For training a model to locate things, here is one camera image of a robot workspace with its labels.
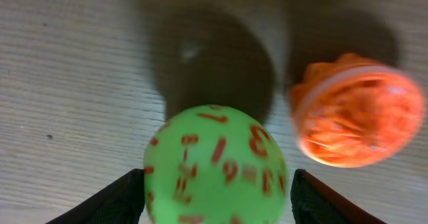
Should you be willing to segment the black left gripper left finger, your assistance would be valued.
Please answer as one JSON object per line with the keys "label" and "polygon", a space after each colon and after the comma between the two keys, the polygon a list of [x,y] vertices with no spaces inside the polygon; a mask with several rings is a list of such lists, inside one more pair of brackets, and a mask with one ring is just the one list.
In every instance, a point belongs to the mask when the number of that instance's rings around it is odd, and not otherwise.
{"label": "black left gripper left finger", "polygon": [[133,169],[47,224],[138,224],[144,207],[144,171]]}

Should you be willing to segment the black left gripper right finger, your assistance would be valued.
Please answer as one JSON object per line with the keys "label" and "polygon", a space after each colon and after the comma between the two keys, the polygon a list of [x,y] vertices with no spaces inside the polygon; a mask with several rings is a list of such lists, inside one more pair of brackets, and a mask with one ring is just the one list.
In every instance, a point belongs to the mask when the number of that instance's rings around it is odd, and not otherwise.
{"label": "black left gripper right finger", "polygon": [[386,224],[304,169],[294,173],[290,200],[296,224]]}

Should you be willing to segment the green ball with numbers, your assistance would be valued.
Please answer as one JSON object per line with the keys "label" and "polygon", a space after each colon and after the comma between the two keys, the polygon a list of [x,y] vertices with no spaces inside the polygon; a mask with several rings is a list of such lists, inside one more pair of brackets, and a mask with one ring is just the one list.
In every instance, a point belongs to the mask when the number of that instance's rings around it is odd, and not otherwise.
{"label": "green ball with numbers", "polygon": [[234,108],[185,110],[144,152],[146,211],[154,224],[277,223],[286,191],[277,142]]}

